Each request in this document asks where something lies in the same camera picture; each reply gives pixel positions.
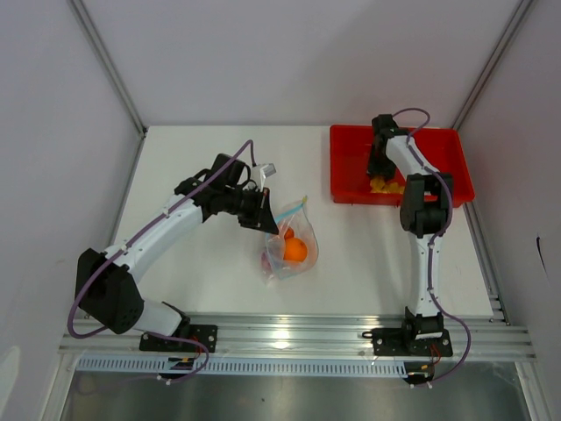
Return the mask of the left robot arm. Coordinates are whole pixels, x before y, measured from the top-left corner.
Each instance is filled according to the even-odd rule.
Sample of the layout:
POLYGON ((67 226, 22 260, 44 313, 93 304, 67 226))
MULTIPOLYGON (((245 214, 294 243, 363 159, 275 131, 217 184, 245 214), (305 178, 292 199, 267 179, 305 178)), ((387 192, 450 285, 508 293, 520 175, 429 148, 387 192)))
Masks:
POLYGON ((81 254, 72 309, 85 311, 104 330, 157 333, 168 349, 183 349, 190 340, 186 316, 168 303, 144 299, 139 281, 178 239, 221 212, 235 216, 243 228, 277 234, 266 187, 275 172, 272 163, 248 165, 220 153, 211 168, 180 182, 158 215, 131 239, 81 254))

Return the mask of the red plastic tray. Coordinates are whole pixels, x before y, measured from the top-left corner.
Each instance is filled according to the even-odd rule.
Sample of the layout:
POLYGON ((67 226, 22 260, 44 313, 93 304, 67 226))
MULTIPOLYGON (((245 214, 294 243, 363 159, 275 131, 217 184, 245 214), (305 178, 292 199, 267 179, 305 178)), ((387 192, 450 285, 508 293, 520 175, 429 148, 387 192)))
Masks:
MULTIPOLYGON (((373 144, 373 128, 366 125, 333 125, 330 128, 330 193, 334 202, 399 206, 402 195, 373 193, 366 172, 373 144)), ((475 197, 458 133, 452 129, 425 128, 415 143, 430 163, 453 176, 453 206, 475 197)))

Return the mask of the purple onion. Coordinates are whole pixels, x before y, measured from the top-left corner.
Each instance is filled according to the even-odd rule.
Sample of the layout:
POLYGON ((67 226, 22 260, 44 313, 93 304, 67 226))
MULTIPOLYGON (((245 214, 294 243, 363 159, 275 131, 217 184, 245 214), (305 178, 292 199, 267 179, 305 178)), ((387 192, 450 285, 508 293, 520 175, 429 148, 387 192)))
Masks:
POLYGON ((273 267, 266 251, 261 253, 260 262, 263 273, 267 276, 272 275, 273 267))

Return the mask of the small orange pumpkin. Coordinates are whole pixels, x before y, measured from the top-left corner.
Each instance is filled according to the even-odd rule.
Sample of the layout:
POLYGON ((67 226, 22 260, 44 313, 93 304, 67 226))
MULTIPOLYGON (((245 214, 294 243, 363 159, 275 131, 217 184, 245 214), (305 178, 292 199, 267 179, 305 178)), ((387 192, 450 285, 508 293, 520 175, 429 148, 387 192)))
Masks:
POLYGON ((285 234, 284 234, 284 239, 292 239, 295 236, 295 231, 288 227, 285 234))

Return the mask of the clear zip top bag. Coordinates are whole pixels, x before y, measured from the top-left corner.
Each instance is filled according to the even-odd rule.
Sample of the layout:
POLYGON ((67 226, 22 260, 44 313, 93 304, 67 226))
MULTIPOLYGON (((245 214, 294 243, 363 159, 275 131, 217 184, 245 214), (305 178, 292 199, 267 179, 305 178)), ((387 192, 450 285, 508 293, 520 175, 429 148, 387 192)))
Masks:
POLYGON ((308 198, 289 203, 274 216, 279 233, 266 234, 261 267, 267 280, 285 280, 310 271, 319 255, 307 212, 308 198))

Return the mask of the aluminium rail frame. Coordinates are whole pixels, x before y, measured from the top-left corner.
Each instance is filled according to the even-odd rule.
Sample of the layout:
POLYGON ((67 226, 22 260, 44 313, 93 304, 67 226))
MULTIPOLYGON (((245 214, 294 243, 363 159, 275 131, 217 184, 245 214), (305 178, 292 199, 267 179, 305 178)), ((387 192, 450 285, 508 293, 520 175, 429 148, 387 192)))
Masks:
MULTIPOLYGON (((196 325, 218 327, 215 357, 357 360, 372 358, 362 333, 398 327, 400 318, 377 316, 303 316, 199 313, 196 325)), ((529 330, 504 321, 472 319, 469 362, 534 362, 529 330)))

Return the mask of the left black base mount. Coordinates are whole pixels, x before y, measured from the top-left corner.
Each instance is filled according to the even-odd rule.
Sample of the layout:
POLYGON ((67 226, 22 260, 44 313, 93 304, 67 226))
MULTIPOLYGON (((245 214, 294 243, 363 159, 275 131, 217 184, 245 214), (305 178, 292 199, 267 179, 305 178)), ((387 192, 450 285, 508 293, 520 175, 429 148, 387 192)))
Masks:
MULTIPOLYGON (((182 331, 177 331, 173 336, 196 341, 204 345, 209 353, 214 353, 216 351, 218 339, 218 326, 190 325, 182 331)), ((203 350, 194 344, 178 342, 171 339, 160 339, 149 333, 144 333, 142 335, 138 349, 143 352, 159 353, 203 353, 203 350)))

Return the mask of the orange fruit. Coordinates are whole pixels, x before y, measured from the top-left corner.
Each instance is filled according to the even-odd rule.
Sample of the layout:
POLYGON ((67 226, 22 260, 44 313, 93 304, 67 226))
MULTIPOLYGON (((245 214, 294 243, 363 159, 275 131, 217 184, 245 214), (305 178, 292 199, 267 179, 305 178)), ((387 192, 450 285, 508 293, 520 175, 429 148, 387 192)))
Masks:
POLYGON ((293 237, 285 239, 285 250, 283 260, 304 262, 308 257, 308 247, 304 241, 293 237))

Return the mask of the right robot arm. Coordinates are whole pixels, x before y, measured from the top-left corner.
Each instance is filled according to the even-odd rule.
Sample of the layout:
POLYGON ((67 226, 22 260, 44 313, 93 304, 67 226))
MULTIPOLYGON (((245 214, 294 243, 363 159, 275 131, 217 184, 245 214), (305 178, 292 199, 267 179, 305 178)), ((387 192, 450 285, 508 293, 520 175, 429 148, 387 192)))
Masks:
POLYGON ((409 353, 421 353, 444 335, 438 302, 440 251, 452 218, 453 179, 430 163, 415 143, 420 130, 398 126, 392 114, 373 118, 373 145, 366 173, 371 185, 389 189, 397 172, 405 179, 400 205, 401 228, 411 245, 412 302, 401 328, 392 336, 409 353))

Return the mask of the yellow food pieces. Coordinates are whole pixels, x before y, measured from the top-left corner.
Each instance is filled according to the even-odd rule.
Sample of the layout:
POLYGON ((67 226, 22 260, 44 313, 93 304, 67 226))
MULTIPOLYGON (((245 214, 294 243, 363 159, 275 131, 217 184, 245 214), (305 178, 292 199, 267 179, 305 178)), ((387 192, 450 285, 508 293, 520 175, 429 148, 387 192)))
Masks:
POLYGON ((405 187, 398 182, 386 181, 383 176, 375 176, 370 180, 370 189, 373 194, 402 195, 405 187))

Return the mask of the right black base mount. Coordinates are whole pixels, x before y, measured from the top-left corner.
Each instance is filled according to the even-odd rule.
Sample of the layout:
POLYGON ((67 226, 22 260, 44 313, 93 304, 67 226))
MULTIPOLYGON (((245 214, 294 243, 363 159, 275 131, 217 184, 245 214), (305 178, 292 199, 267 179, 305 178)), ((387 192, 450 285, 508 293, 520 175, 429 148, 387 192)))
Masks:
POLYGON ((402 328, 375 328, 361 333, 368 339, 376 356, 388 357, 451 357, 453 355, 450 334, 444 331, 441 338, 412 339, 412 334, 402 328))

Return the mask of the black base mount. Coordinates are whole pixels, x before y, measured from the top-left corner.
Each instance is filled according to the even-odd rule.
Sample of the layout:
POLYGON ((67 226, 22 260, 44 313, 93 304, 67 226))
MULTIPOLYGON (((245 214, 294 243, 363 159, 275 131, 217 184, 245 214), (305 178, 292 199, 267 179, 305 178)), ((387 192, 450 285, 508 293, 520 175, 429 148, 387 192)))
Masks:
MULTIPOLYGON (((209 353, 214 353, 216 351, 218 339, 218 326, 190 325, 182 331, 177 331, 173 336, 196 341, 204 345, 209 353)), ((142 335, 138 349, 143 352, 159 353, 203 353, 203 350, 194 344, 178 342, 171 339, 160 339, 149 333, 144 333, 142 335)))
POLYGON ((441 338, 412 339, 412 334, 402 328, 375 328, 361 333, 368 339, 376 356, 388 357, 451 357, 453 355, 450 334, 444 331, 441 338))

